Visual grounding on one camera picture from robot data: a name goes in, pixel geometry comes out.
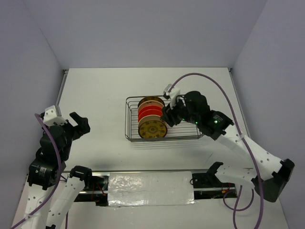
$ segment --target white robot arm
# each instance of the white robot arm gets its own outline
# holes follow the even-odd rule
[[[264,199],[275,202],[290,178],[294,163],[289,159],[283,161],[270,154],[238,131],[229,117],[219,111],[210,110],[206,98],[199,92],[188,92],[184,95],[183,101],[177,94],[180,92],[179,89],[172,88],[172,92],[169,93],[169,88],[172,87],[168,86],[164,90],[164,97],[171,101],[163,108],[161,119],[171,127],[178,125],[181,121],[196,124],[201,133],[228,147],[245,162],[252,163],[246,142],[261,175]],[[237,168],[227,165],[225,162],[215,162],[208,173],[214,175],[222,183],[249,186],[260,194],[258,175],[253,169]]]
[[[88,168],[78,167],[70,173],[64,191],[50,209],[52,195],[58,186],[65,161],[68,160],[72,141],[90,132],[87,118],[82,118],[75,112],[70,116],[78,124],[72,126],[68,120],[61,117],[57,106],[48,107],[37,118],[43,119],[43,136],[40,139],[41,148],[36,152],[35,160],[29,166],[28,202],[24,219],[14,225],[22,229],[44,229],[60,227],[71,204],[78,193],[86,186],[92,172]]]

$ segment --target gray wall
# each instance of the gray wall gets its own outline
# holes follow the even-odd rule
[[[233,68],[253,139],[295,162],[280,197],[290,229],[305,215],[304,12],[304,0],[268,0]]]
[[[0,227],[9,228],[41,129],[34,113],[55,102],[61,68],[21,0],[0,6]]]
[[[232,67],[266,0],[24,0],[64,68]]]

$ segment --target transparent plastic film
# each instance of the transparent plastic film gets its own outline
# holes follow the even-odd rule
[[[194,203],[192,173],[110,173],[109,206],[187,205]]]

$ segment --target white table surface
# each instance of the white table surface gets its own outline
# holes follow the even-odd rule
[[[73,142],[66,171],[70,171],[75,165],[90,167],[93,171],[124,171],[204,169],[215,161],[226,161],[232,165],[244,164],[229,149],[208,137],[148,144],[126,140],[126,98],[162,94],[169,83],[191,72],[204,73],[223,87],[233,104],[242,130],[246,132],[227,68],[69,69],[59,102],[62,116],[69,118],[69,113],[76,111],[80,116],[87,117],[91,132]],[[209,80],[190,76],[177,86],[182,94],[200,91],[206,96],[211,109],[219,110],[232,118],[223,94]]]
[[[125,99],[128,96],[162,94],[169,83],[185,73],[204,73],[214,78],[227,92],[237,119],[245,132],[245,124],[226,68],[106,68],[70,69],[62,91],[60,107],[63,117],[76,111],[88,117],[91,132],[73,142],[66,170],[75,165],[106,170],[164,170],[202,169],[215,161],[232,165],[243,163],[231,151],[208,137],[199,140],[137,145],[125,139]],[[211,109],[232,117],[223,95],[208,80],[193,76],[177,85],[184,94],[200,91],[207,97]],[[61,192],[55,192],[54,198]],[[14,222],[23,217],[27,201],[25,186]],[[251,191],[245,188],[239,206],[250,201]],[[231,206],[235,199],[228,199]],[[259,212],[259,196],[253,205],[237,213],[240,229],[252,229]],[[199,200],[186,206],[96,207],[94,203],[74,203],[69,211],[69,229],[220,229],[233,228],[232,211],[222,200]],[[264,216],[260,229],[288,229],[278,200],[264,202]]]

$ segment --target wire basket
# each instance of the wire basket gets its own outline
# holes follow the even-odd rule
[[[170,100],[165,100],[161,95],[165,106]],[[146,96],[128,97],[125,107],[125,137],[131,142],[151,142],[151,141],[170,141],[170,140],[191,140],[199,139],[203,134],[196,125],[182,121],[179,125],[167,127],[168,131],[165,137],[141,138],[138,133],[138,103]]]

